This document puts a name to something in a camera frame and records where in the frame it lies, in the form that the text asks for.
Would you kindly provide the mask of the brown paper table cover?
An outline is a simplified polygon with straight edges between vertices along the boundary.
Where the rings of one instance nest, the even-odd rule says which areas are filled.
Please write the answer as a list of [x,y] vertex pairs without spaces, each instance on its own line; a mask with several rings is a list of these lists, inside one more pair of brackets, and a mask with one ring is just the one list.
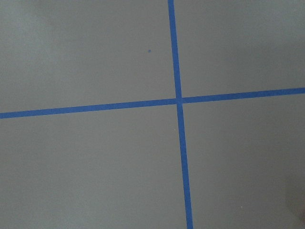
[[3,0],[3,229],[302,229],[302,0]]

